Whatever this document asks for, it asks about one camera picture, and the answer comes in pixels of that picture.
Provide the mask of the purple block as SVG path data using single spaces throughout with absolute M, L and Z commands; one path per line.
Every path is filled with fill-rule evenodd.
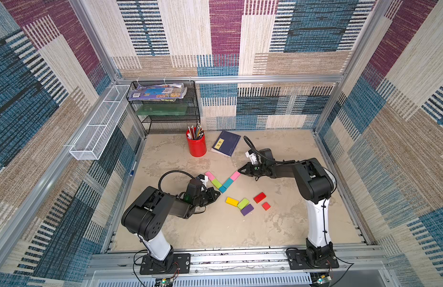
M 246 216 L 250 212 L 254 210 L 253 206 L 251 204 L 246 205 L 243 209 L 241 209 L 241 213 L 243 216 Z

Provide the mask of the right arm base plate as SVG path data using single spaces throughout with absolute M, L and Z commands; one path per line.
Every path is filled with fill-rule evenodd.
M 286 256 L 291 270 L 339 268 L 334 251 L 327 246 L 318 249 L 287 248 Z

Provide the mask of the light green long block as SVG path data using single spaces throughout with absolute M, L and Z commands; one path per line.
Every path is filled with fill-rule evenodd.
M 216 178 L 214 178 L 214 179 L 212 179 L 211 180 L 211 183 L 219 190 L 220 188 L 222 188 L 222 184 L 216 179 Z

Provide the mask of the red long block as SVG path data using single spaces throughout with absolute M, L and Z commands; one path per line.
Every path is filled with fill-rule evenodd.
M 260 193 L 257 196 L 255 196 L 253 198 L 253 200 L 255 201 L 255 203 L 260 203 L 262 200 L 264 200 L 266 198 L 265 193 Z

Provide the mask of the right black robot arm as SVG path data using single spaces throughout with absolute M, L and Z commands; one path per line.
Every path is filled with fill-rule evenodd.
M 246 152 L 249 163 L 238 169 L 248 177 L 259 179 L 293 178 L 300 195 L 307 201 L 309 232 L 308 248 L 327 251 L 333 248 L 329 235 L 329 201 L 337 182 L 316 158 L 308 160 L 277 161 L 269 148 Z

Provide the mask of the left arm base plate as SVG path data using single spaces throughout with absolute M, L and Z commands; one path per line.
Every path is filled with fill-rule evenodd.
M 141 275 L 176 275 L 188 274 L 190 272 L 191 255 L 170 254 L 164 261 L 159 261 L 151 255 L 145 255 L 142 260 Z

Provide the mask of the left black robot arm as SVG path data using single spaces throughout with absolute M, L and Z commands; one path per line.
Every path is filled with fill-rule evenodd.
M 161 231 L 166 218 L 171 215 L 188 219 L 197 208 L 216 202 L 221 194 L 213 187 L 207 188 L 198 177 L 191 179 L 186 191 L 178 196 L 147 187 L 123 213 L 121 224 L 146 246 L 154 262 L 169 265 L 173 247 Z

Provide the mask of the small teal cube block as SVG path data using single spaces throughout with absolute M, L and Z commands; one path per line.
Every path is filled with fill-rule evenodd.
M 219 191 L 220 191 L 221 193 L 226 192 L 226 190 L 227 190 L 227 188 L 226 188 L 225 186 L 223 186 L 223 185 L 219 188 Z

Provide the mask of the pink long block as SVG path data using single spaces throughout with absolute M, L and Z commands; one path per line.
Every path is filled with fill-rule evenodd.
M 211 172 L 206 172 L 205 175 L 208 177 L 210 181 L 215 180 L 215 176 Z

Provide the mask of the teal long block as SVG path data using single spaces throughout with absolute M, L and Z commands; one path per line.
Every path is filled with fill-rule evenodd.
M 223 184 L 223 187 L 225 189 L 228 189 L 233 184 L 233 180 L 231 178 L 227 179 L 226 182 Z

